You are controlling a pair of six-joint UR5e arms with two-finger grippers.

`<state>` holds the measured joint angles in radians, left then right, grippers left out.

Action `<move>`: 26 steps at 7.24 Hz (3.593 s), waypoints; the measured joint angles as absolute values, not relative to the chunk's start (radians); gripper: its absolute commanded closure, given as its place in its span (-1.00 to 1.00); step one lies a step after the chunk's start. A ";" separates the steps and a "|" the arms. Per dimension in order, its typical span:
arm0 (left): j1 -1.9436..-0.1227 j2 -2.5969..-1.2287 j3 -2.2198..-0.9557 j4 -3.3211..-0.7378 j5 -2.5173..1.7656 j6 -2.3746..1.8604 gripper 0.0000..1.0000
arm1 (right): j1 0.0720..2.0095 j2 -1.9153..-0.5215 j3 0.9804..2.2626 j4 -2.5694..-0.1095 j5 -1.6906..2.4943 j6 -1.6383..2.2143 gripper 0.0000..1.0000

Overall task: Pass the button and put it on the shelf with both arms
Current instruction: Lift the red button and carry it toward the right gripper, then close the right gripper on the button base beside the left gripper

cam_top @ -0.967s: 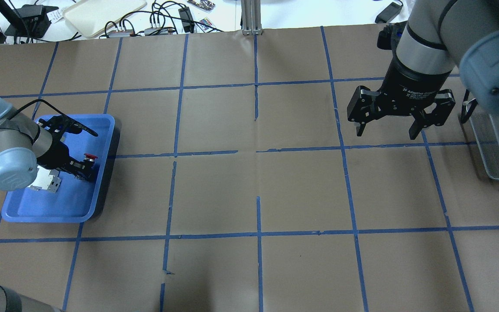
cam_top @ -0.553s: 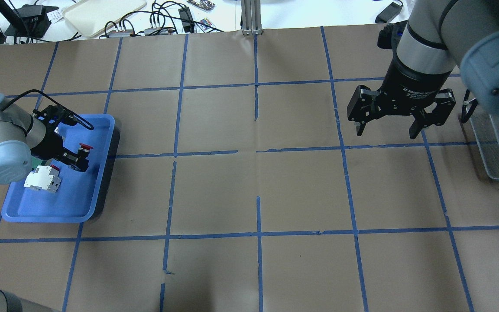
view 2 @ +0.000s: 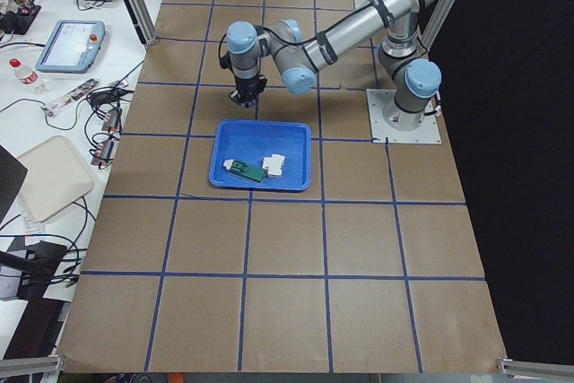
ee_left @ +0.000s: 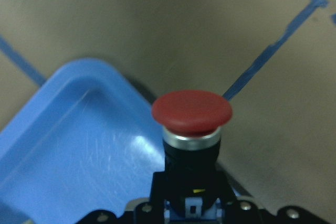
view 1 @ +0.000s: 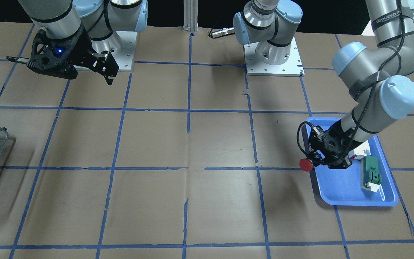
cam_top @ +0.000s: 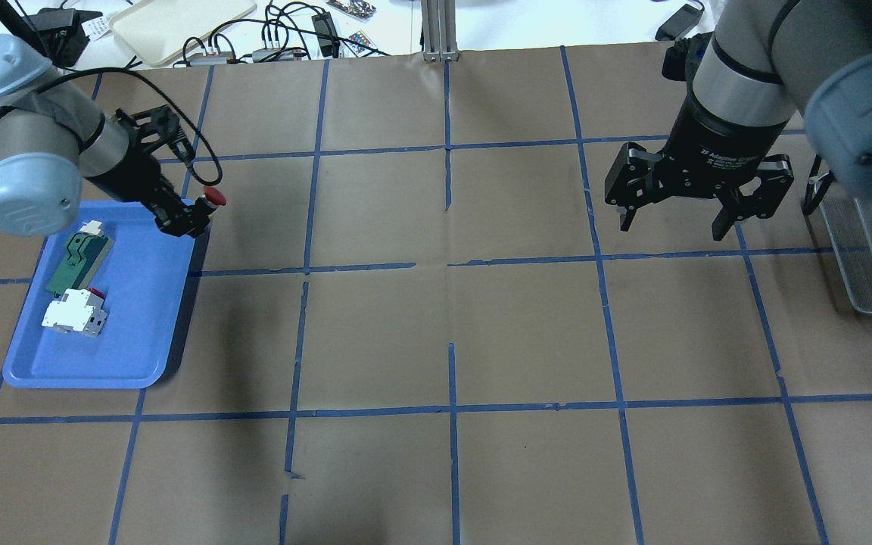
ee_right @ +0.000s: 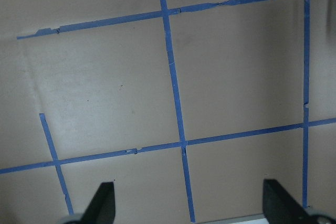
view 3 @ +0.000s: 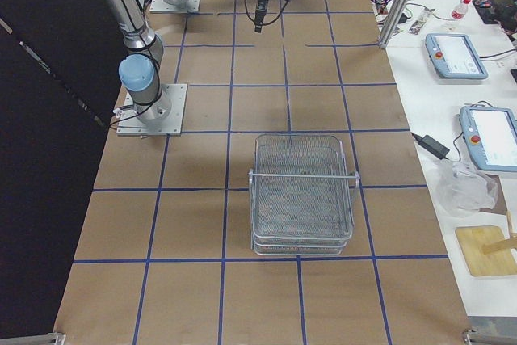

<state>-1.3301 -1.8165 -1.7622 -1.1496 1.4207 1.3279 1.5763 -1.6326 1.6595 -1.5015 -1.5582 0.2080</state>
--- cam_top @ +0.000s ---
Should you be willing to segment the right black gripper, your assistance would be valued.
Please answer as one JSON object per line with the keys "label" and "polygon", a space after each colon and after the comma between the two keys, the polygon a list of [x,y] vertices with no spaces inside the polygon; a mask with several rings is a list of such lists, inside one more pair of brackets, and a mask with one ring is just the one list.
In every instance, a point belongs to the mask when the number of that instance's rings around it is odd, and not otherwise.
{"label": "right black gripper", "polygon": [[720,201],[713,241],[723,241],[737,222],[768,220],[795,182],[789,156],[771,154],[783,128],[738,126],[684,106],[660,151],[626,142],[605,181],[620,231],[630,230],[641,207],[678,197]]}

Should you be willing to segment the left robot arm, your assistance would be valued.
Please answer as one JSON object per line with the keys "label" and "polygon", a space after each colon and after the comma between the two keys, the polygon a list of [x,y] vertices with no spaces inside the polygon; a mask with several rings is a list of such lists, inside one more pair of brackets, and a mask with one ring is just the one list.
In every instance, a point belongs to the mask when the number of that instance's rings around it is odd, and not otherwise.
{"label": "left robot arm", "polygon": [[141,204],[156,227],[197,238],[227,203],[218,180],[186,203],[155,157],[166,146],[190,168],[185,129],[194,122],[172,100],[141,113],[107,114],[42,53],[0,34],[0,231],[48,237],[77,217],[83,182],[108,197]]}

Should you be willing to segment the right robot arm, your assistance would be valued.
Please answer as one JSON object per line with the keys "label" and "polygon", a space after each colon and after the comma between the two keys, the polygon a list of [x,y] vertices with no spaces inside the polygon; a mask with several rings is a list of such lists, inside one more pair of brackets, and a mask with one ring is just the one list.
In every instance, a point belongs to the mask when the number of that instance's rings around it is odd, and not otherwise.
{"label": "right robot arm", "polygon": [[771,153],[800,115],[830,182],[872,201],[872,1],[730,1],[715,30],[675,42],[663,73],[687,93],[661,151],[622,145],[603,200],[627,231],[641,207],[671,198],[715,199],[712,237],[768,220],[795,180]]}

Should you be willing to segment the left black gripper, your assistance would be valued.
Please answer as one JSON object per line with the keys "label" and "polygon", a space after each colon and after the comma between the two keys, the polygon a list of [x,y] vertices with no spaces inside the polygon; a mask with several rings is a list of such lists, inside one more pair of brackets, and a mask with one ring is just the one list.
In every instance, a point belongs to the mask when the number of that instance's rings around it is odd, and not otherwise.
{"label": "left black gripper", "polygon": [[165,104],[137,114],[118,108],[101,117],[88,141],[88,180],[117,201],[135,201],[154,215],[156,227],[173,237],[197,238],[207,231],[213,204],[185,204],[162,174],[154,153],[167,146],[184,160],[193,148],[177,113]]}

